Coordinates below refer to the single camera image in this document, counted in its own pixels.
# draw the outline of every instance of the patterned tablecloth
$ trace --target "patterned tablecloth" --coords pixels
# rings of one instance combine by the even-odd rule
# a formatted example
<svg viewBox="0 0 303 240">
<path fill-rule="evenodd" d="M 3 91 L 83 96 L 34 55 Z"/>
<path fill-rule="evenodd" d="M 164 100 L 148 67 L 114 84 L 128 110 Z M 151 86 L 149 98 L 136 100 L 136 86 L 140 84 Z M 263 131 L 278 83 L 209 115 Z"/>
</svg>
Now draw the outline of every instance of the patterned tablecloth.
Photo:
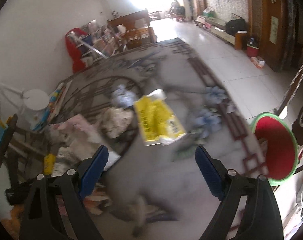
<svg viewBox="0 0 303 240">
<path fill-rule="evenodd" d="M 74 80 L 57 122 L 79 113 L 95 122 L 98 113 L 110 105 L 117 85 L 124 84 L 139 96 L 163 89 L 166 103 L 190 131 L 197 112 L 208 105 L 205 88 L 224 89 L 198 54 L 178 38 L 113 56 L 71 78 Z M 240 174 L 266 174 L 259 143 L 234 108 L 228 91 L 223 102 L 210 107 L 221 115 L 222 128 L 204 139 L 208 153 Z M 191 140 L 187 135 L 168 146 L 146 147 L 134 121 L 125 134 L 109 141 L 122 158 L 103 177 L 113 205 L 109 212 L 93 217 L 105 239 L 132 239 L 133 235 L 144 235 L 145 239 L 199 239 L 219 201 L 210 194 L 194 156 L 176 158 Z M 133 211 L 133 207 L 142 206 L 143 216 Z M 233 226 L 239 224 L 244 206 L 241 201 Z"/>
</svg>

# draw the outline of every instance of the white tile floor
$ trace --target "white tile floor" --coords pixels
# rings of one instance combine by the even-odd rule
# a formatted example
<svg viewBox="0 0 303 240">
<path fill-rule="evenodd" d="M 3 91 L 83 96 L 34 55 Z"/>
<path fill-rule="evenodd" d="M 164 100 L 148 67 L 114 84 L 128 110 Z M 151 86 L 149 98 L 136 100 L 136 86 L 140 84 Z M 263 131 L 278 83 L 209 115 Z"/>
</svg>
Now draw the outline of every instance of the white tile floor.
<svg viewBox="0 0 303 240">
<path fill-rule="evenodd" d="M 281 102 L 296 71 L 274 73 L 265 66 L 260 70 L 249 60 L 245 52 L 195 26 L 171 19 L 151 22 L 158 41 L 181 38 L 190 44 L 223 82 L 240 112 L 248 122 L 262 112 L 272 112 Z M 303 82 L 288 107 L 284 121 L 291 125 L 303 105 Z"/>
</svg>

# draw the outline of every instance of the paper note on door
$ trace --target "paper note on door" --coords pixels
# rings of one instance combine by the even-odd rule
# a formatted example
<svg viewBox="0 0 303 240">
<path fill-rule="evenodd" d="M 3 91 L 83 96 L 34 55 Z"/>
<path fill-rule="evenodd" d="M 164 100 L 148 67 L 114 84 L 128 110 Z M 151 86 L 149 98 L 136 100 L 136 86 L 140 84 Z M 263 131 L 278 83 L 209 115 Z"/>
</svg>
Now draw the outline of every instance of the paper note on door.
<svg viewBox="0 0 303 240">
<path fill-rule="evenodd" d="M 278 18 L 272 16 L 269 41 L 271 41 L 274 44 L 277 43 L 277 33 L 278 33 Z"/>
</svg>

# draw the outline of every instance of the metal screw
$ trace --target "metal screw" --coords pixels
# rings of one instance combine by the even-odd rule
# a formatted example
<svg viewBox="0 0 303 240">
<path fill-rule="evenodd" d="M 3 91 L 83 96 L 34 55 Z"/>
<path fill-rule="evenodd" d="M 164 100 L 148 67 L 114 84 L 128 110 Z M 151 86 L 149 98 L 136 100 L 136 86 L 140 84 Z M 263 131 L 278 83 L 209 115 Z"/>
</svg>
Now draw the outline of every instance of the metal screw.
<svg viewBox="0 0 303 240">
<path fill-rule="evenodd" d="M 228 170 L 228 174 L 231 176 L 236 176 L 237 172 L 235 170 Z"/>
<path fill-rule="evenodd" d="M 264 175 L 260 175 L 259 179 L 262 180 L 262 181 L 266 181 L 267 180 L 267 178 Z"/>
<path fill-rule="evenodd" d="M 36 179 L 37 180 L 42 180 L 44 178 L 44 174 L 38 174 Z"/>
<path fill-rule="evenodd" d="M 75 169 L 70 169 L 67 171 L 67 175 L 69 175 L 69 176 L 74 175 L 75 173 L 76 173 Z"/>
</svg>

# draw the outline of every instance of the black bag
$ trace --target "black bag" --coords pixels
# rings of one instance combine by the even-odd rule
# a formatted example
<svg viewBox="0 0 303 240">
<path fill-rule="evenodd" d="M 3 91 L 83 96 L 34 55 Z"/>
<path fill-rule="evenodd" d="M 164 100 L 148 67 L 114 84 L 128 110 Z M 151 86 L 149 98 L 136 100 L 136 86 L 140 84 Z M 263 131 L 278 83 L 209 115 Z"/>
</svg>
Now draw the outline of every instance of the black bag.
<svg viewBox="0 0 303 240">
<path fill-rule="evenodd" d="M 231 20 L 226 23 L 226 32 L 232 36 L 239 31 L 247 31 L 247 24 L 243 18 Z"/>
</svg>

